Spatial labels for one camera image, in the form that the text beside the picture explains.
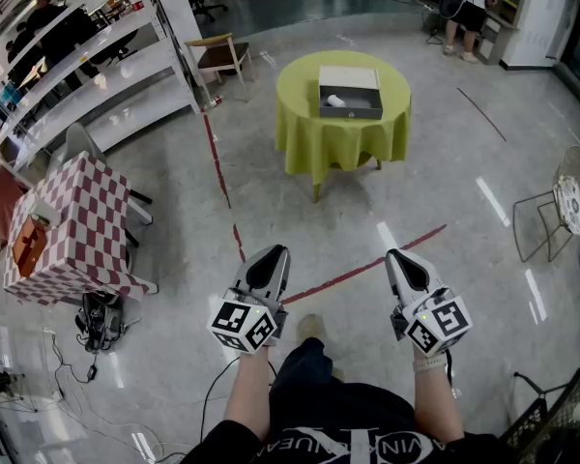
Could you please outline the beige grey box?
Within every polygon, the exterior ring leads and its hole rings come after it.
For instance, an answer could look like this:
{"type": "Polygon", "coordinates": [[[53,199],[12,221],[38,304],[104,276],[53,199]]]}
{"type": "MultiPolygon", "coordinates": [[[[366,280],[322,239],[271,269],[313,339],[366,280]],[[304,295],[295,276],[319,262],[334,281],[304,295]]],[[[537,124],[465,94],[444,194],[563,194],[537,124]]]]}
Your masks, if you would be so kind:
{"type": "Polygon", "coordinates": [[[318,79],[319,113],[323,118],[381,120],[383,105],[376,69],[321,66],[318,79]],[[329,95],[337,95],[346,108],[331,107],[329,95]]]}

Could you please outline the white cubby cabinet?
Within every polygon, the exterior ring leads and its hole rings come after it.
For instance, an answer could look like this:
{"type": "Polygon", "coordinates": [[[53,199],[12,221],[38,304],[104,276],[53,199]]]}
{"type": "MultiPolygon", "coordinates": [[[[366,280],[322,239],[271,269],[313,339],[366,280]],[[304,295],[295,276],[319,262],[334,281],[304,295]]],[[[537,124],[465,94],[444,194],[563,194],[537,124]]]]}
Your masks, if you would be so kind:
{"type": "Polygon", "coordinates": [[[486,18],[478,38],[478,58],[486,65],[498,65],[505,54],[525,0],[497,0],[486,10],[486,18]]]}

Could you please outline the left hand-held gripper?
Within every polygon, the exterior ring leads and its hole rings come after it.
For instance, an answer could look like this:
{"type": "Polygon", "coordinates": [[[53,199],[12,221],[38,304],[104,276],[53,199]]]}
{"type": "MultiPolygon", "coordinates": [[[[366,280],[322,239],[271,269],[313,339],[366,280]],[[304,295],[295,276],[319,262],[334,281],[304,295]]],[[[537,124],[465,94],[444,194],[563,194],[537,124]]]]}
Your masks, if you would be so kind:
{"type": "Polygon", "coordinates": [[[286,246],[268,246],[248,258],[222,297],[207,324],[223,346],[254,355],[281,338],[287,311],[279,302],[290,270],[286,246]]]}

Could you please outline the person's right forearm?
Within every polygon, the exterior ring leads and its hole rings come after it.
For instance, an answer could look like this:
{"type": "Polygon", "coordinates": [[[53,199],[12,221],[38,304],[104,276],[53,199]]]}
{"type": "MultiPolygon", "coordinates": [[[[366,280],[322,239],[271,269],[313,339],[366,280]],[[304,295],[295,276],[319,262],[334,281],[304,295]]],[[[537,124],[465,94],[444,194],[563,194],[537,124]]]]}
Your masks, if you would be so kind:
{"type": "Polygon", "coordinates": [[[415,372],[417,429],[443,444],[464,438],[463,420],[442,365],[415,372]]]}

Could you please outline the orange box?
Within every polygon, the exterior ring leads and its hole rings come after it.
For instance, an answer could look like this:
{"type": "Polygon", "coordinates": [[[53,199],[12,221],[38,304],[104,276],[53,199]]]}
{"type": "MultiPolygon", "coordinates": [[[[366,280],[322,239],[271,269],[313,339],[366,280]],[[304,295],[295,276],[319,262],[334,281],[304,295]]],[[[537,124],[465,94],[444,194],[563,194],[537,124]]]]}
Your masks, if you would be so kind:
{"type": "Polygon", "coordinates": [[[12,245],[14,263],[21,276],[29,277],[34,272],[46,244],[44,228],[32,217],[28,217],[12,245]]]}

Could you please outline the patterned round seat cushion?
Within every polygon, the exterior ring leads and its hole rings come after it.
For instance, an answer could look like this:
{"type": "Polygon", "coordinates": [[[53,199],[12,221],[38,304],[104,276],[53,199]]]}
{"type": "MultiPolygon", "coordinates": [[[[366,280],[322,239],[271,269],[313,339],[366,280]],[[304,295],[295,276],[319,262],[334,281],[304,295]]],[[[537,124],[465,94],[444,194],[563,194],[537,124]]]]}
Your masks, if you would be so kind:
{"type": "Polygon", "coordinates": [[[580,235],[580,187],[571,176],[561,175],[553,187],[560,222],[572,234],[580,235]]]}

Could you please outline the red white checkered table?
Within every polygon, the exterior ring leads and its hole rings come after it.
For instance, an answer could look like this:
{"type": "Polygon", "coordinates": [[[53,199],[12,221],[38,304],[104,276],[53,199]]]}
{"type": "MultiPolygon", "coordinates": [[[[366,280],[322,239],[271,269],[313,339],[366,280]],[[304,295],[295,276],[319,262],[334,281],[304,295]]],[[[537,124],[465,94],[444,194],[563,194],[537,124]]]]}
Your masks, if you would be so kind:
{"type": "Polygon", "coordinates": [[[7,253],[4,289],[41,305],[95,291],[135,300],[156,294],[155,283],[128,269],[130,189],[127,178],[86,152],[53,170],[15,203],[8,245],[15,243],[37,198],[58,212],[60,224],[47,230],[47,244],[28,277],[7,253]]]}

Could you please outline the person's left forearm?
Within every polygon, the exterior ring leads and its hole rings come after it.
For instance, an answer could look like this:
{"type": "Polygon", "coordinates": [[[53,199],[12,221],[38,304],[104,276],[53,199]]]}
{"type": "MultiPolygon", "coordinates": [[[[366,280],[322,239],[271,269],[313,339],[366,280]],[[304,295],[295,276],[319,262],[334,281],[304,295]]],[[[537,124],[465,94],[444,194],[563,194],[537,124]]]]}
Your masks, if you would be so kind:
{"type": "Polygon", "coordinates": [[[247,428],[261,442],[270,430],[269,369],[268,347],[241,355],[223,415],[223,421],[247,428]]]}

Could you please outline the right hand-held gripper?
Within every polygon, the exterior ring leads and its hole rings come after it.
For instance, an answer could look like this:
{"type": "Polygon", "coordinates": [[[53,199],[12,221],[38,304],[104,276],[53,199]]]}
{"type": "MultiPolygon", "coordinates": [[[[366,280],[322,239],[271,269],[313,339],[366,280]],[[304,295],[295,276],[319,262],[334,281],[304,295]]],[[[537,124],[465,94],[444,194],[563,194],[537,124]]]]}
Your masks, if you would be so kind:
{"type": "Polygon", "coordinates": [[[391,315],[398,340],[408,337],[431,358],[447,351],[473,327],[462,298],[444,286],[430,262],[413,252],[392,248],[386,267],[400,301],[391,315]]]}

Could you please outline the small white device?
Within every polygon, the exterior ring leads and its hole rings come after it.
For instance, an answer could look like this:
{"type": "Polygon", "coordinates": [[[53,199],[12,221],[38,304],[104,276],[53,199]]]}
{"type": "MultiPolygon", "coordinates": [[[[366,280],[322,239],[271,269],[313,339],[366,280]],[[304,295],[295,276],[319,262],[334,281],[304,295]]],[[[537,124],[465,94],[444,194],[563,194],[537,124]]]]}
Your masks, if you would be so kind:
{"type": "Polygon", "coordinates": [[[39,196],[36,196],[29,207],[29,216],[43,227],[53,228],[61,224],[61,213],[39,196]]]}

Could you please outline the person's black shorts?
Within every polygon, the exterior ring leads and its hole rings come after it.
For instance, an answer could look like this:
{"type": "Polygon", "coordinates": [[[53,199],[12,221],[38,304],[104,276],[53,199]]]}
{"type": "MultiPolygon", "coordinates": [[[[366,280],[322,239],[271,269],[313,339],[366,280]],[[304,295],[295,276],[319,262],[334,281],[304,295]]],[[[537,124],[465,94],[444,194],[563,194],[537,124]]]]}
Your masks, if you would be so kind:
{"type": "Polygon", "coordinates": [[[340,381],[324,343],[310,337],[286,357],[270,390],[270,434],[298,427],[413,430],[415,413],[391,391],[340,381]]]}

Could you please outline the orange cloth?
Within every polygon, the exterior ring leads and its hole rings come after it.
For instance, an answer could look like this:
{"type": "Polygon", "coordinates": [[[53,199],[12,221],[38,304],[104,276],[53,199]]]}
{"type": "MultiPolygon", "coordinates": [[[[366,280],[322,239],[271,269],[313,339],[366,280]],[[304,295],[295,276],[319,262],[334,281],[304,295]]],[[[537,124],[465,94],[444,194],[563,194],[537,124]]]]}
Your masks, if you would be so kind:
{"type": "Polygon", "coordinates": [[[21,182],[0,166],[0,246],[9,239],[15,203],[26,191],[21,182]]]}

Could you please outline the wooden chair with dark seat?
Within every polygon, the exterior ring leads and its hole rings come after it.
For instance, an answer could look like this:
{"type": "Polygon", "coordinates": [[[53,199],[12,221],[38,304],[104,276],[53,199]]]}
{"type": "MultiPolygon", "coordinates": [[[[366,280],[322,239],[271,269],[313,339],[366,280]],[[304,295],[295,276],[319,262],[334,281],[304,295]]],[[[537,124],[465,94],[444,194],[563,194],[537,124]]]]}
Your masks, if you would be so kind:
{"type": "Polygon", "coordinates": [[[249,100],[242,65],[247,61],[250,70],[250,80],[255,81],[252,59],[248,43],[235,43],[232,33],[225,33],[206,39],[185,42],[192,68],[192,75],[204,91],[206,100],[212,96],[204,79],[205,73],[212,73],[220,80],[220,72],[234,71],[238,76],[249,100]]]}

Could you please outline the person's tan shoe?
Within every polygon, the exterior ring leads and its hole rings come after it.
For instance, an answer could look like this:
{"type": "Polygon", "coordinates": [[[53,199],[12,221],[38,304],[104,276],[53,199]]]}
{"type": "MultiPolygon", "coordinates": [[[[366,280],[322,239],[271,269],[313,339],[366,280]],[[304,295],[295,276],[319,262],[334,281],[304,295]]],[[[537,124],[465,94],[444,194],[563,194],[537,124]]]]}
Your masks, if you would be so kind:
{"type": "Polygon", "coordinates": [[[328,338],[324,320],[318,314],[308,314],[301,319],[297,324],[296,335],[299,343],[303,343],[310,338],[316,338],[326,343],[328,338]]]}

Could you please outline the person's black printed shirt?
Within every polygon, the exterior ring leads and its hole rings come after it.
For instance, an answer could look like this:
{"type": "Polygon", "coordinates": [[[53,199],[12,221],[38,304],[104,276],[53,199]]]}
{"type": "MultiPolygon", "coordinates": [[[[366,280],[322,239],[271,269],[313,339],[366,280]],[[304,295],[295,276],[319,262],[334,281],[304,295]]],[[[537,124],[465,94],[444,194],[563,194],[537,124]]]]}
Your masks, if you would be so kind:
{"type": "Polygon", "coordinates": [[[219,423],[178,464],[514,464],[498,438],[467,433],[443,444],[416,431],[296,426],[263,443],[247,427],[219,423]]]}

